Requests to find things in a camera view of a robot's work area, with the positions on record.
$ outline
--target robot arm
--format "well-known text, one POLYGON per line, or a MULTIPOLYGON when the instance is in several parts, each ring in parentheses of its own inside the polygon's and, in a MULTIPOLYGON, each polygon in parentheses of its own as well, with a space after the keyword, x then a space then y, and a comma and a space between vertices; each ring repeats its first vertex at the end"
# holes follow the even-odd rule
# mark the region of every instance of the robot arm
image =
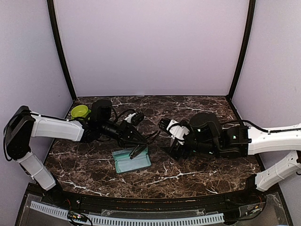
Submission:
POLYGON ((269 169, 248 179, 248 187, 262 192, 301 169, 301 124, 266 129, 247 126, 222 129, 214 114, 199 113, 189 123, 162 119, 159 127, 174 139, 166 152, 176 160, 192 153, 237 158, 293 150, 269 169))
POLYGON ((121 124, 118 118, 110 121, 111 102, 99 100, 92 105, 89 120, 65 120, 44 116, 31 112, 27 106, 18 109, 4 129, 4 152, 17 161, 24 170, 49 193, 53 202, 64 202, 62 189, 55 177, 47 170, 29 147, 31 137, 51 137, 89 143, 106 135, 117 140, 120 147, 136 147, 137 155, 140 150, 150 144, 134 127, 143 119, 142 113, 129 115, 121 124))

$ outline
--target marble table surface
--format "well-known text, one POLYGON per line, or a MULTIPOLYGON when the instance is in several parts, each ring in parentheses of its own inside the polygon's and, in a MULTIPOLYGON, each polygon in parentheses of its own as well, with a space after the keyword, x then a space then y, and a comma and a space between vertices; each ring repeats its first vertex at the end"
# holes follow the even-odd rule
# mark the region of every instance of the marble table surface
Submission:
MULTIPOLYGON (((190 119, 199 112, 215 113, 220 122, 235 119, 225 97, 80 97, 73 106, 110 99, 117 113, 134 108, 145 114, 138 130, 147 135, 158 130, 161 118, 190 119)), ((175 161, 160 147, 170 138, 161 133, 149 147, 149 168, 117 174, 113 151, 116 141, 82 144, 56 139, 45 165, 66 191, 119 198, 183 198, 241 190, 246 178, 260 171, 253 156, 237 159, 204 159, 193 156, 175 161)))

